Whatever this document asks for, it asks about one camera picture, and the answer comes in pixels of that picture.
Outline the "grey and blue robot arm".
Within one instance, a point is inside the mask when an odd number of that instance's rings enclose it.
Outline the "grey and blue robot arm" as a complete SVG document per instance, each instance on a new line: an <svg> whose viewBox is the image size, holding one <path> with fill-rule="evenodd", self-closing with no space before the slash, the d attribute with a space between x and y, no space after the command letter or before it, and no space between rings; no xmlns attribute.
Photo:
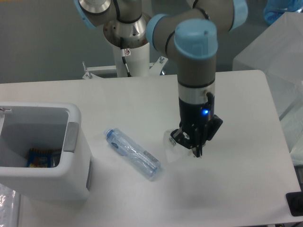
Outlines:
<svg viewBox="0 0 303 227"><path fill-rule="evenodd" d="M140 0L77 0L75 7L89 28L103 26L104 36L117 51L120 77L142 75L149 69L152 46L177 65L179 128L171 136L196 157L210 141L222 120L214 113L217 37L241 26L247 19L244 0L196 0L191 10L176 16L149 17Z"/></svg>

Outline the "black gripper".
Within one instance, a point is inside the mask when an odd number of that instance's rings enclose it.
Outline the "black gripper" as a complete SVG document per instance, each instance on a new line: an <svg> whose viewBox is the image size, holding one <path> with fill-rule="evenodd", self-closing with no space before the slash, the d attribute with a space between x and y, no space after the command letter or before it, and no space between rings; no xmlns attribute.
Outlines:
<svg viewBox="0 0 303 227"><path fill-rule="evenodd" d="M170 133L174 141L192 149L196 157L201 157L203 147L211 141L221 127L223 120L214 114L214 96L207 96L202 104L190 104L179 98L180 128Z"/></svg>

